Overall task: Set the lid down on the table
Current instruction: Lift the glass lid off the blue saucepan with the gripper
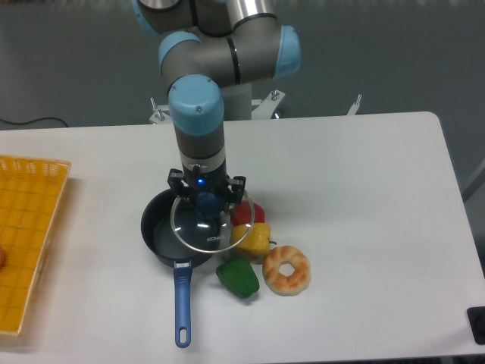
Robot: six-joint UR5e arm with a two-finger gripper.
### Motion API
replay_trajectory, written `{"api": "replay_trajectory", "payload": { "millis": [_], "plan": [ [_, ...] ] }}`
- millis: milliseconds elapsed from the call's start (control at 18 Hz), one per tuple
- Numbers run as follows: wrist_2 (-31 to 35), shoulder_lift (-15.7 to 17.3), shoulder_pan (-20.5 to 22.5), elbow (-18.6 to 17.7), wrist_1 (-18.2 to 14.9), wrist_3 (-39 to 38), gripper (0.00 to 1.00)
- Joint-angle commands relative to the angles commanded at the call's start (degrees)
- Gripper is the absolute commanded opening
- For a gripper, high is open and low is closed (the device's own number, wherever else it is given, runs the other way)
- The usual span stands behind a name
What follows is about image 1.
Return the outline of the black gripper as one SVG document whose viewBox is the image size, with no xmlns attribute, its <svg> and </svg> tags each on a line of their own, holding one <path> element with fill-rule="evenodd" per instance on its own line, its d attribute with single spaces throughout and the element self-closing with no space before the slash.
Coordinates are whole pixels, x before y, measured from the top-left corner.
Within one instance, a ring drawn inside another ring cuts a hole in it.
<svg viewBox="0 0 485 364">
<path fill-rule="evenodd" d="M 246 190 L 246 177 L 227 176 L 226 161 L 211 171 L 201 165 L 194 168 L 183 165 L 183 171 L 172 168 L 167 183 L 173 195 L 183 199 L 191 199 L 200 193 L 213 193 L 225 199 L 225 212 L 242 202 Z"/>
</svg>

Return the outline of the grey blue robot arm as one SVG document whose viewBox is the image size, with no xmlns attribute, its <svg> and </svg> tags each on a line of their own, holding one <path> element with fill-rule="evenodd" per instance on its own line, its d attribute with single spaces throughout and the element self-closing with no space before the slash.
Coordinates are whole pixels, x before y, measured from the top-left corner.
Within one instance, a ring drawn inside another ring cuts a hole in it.
<svg viewBox="0 0 485 364">
<path fill-rule="evenodd" d="M 242 201 L 246 184 L 227 175 L 221 91 L 297 72 L 299 36 L 268 1 L 135 1 L 133 10 L 163 36 L 158 67 L 183 166 L 169 186 L 200 214 L 218 215 Z"/>
</svg>

